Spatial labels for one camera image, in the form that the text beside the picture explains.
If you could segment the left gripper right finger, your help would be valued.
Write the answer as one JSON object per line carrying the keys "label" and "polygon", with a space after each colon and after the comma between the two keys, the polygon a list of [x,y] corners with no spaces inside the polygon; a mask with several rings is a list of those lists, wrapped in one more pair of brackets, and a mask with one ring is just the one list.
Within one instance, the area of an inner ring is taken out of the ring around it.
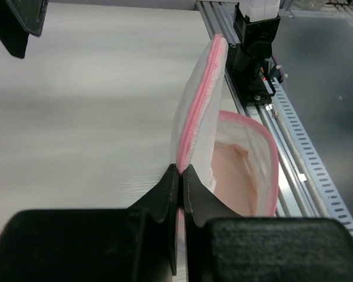
{"label": "left gripper right finger", "polygon": [[353,238],[337,220],[242,217],[182,174],[188,281],[353,281]]}

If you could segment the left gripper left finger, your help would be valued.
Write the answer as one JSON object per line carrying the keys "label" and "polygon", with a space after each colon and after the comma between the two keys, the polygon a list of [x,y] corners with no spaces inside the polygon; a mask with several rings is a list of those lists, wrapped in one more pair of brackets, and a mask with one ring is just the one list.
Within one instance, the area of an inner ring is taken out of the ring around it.
{"label": "left gripper left finger", "polygon": [[0,234],[0,281],[171,281],[179,173],[126,209],[23,210]]}

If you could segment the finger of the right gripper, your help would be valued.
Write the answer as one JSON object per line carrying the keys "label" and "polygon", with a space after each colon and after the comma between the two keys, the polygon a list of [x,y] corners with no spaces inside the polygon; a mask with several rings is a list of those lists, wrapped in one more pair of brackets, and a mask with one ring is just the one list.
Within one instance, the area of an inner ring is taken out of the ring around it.
{"label": "finger of the right gripper", "polygon": [[6,0],[5,2],[25,32],[36,37],[41,36],[48,0]]}
{"label": "finger of the right gripper", "polygon": [[9,54],[24,58],[28,36],[6,1],[0,1],[0,41]]}

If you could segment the pink bra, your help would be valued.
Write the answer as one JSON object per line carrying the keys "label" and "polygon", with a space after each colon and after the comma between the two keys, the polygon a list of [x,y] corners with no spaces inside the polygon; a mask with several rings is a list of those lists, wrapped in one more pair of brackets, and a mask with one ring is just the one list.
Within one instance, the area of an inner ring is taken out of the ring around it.
{"label": "pink bra", "polygon": [[256,215],[258,182],[249,152],[237,144],[215,142],[211,164],[214,195],[241,216]]}

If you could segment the pink trimmed mesh laundry bag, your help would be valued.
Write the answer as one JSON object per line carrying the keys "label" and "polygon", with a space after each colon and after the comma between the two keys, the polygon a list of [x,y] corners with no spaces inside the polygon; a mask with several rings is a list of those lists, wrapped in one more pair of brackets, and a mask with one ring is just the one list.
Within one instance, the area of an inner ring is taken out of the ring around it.
{"label": "pink trimmed mesh laundry bag", "polygon": [[216,34],[197,61],[174,115],[170,161],[179,174],[191,168],[203,193],[230,209],[214,195],[216,181],[211,164],[214,144],[243,147],[249,152],[258,182],[257,213],[245,217],[271,217],[278,199],[277,146],[264,125],[245,115],[221,110],[227,54],[226,39]]}

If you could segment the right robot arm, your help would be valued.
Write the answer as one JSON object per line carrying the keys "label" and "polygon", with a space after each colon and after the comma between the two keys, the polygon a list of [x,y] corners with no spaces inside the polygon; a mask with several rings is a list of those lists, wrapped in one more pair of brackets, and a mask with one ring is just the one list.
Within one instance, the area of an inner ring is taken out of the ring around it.
{"label": "right robot arm", "polygon": [[[240,75],[259,74],[272,56],[279,27],[280,1],[240,1],[235,6],[234,29],[240,40],[232,69]],[[28,36],[41,36],[48,1],[0,1],[0,41],[12,56],[25,57]]]}

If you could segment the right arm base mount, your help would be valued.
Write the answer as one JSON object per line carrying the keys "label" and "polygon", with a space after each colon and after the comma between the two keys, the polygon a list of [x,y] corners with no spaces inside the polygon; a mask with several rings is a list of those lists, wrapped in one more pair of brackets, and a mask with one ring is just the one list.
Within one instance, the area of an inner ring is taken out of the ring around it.
{"label": "right arm base mount", "polygon": [[241,44],[228,49],[226,70],[243,107],[272,102],[276,90],[268,74],[268,61],[248,55]]}

